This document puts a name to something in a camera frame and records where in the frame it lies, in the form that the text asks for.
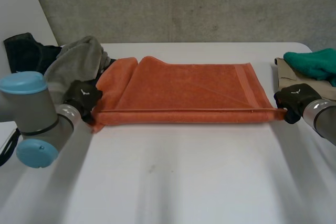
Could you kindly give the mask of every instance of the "light blue cap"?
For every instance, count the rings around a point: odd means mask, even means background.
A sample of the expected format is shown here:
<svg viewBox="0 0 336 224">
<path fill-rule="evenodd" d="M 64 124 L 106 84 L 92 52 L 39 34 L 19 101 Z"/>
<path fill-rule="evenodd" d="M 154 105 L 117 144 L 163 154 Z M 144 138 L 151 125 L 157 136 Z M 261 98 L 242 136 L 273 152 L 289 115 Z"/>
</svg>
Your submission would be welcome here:
<svg viewBox="0 0 336 224">
<path fill-rule="evenodd" d="M 47 83 L 39 72 L 12 73 L 0 80 L 0 90 L 9 94 L 35 94 L 47 89 Z"/>
<path fill-rule="evenodd" d="M 44 168 L 51 165 L 58 157 L 58 151 L 43 140 L 29 138 L 18 145 L 16 156 L 26 166 Z"/>
</svg>

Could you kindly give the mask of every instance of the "white table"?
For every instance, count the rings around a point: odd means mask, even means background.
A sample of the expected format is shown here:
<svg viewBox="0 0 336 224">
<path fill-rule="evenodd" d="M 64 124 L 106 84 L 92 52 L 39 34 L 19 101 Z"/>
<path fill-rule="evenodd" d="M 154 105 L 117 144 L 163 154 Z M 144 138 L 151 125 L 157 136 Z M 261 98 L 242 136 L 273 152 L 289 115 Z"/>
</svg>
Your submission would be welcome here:
<svg viewBox="0 0 336 224">
<path fill-rule="evenodd" d="M 274 58 L 310 52 L 298 43 L 103 46 L 111 58 L 251 62 L 273 105 Z M 92 139 L 79 128 L 49 168 L 16 157 L 0 168 L 1 223 L 336 223 L 336 147 L 303 120 L 124 125 Z"/>
</svg>

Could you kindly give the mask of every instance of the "orange towel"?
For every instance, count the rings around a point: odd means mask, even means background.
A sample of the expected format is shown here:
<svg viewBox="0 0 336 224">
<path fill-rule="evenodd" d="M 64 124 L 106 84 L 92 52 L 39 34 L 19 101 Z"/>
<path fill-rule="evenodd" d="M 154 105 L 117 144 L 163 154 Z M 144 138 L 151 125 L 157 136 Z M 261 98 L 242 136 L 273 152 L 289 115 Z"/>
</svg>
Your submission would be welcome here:
<svg viewBox="0 0 336 224">
<path fill-rule="evenodd" d="M 96 124 L 257 123 L 282 120 L 251 64 L 177 65 L 147 56 L 119 59 L 100 77 Z"/>
</svg>

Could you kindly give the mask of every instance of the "folded towel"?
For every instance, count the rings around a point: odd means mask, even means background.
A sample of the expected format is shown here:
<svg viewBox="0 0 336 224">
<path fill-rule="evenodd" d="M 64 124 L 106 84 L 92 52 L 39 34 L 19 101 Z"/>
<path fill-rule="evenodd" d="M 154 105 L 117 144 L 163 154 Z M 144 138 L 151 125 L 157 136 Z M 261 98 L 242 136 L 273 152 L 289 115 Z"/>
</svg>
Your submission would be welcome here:
<svg viewBox="0 0 336 224">
<path fill-rule="evenodd" d="M 107 53 L 93 36 L 65 45 L 45 73 L 54 104 L 61 104 L 65 92 L 75 80 L 95 79 L 110 64 Z"/>
<path fill-rule="evenodd" d="M 276 58 L 275 63 L 278 65 L 279 91 L 295 84 L 306 83 L 315 89 L 323 98 L 336 100 L 336 88 L 328 81 L 317 81 L 313 78 L 306 77 L 295 69 L 292 69 L 284 59 Z"/>
<path fill-rule="evenodd" d="M 251 64 L 177 65 L 147 56 L 115 61 L 98 80 L 97 132 L 126 123 L 257 123 L 282 120 Z"/>
<path fill-rule="evenodd" d="M 307 77 L 327 80 L 336 87 L 336 50 L 327 48 L 317 52 L 287 52 L 284 60 Z"/>
</svg>

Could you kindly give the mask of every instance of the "crumpled gray towel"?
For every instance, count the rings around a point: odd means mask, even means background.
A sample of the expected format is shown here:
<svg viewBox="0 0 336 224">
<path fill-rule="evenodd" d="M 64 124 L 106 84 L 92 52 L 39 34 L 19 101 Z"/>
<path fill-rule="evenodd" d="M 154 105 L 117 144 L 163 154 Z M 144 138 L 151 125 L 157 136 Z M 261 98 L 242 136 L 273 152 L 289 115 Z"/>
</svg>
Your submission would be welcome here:
<svg viewBox="0 0 336 224">
<path fill-rule="evenodd" d="M 66 44 L 44 75 L 54 104 L 62 103 L 73 81 L 92 80 L 109 63 L 110 58 L 94 36 Z"/>
</svg>

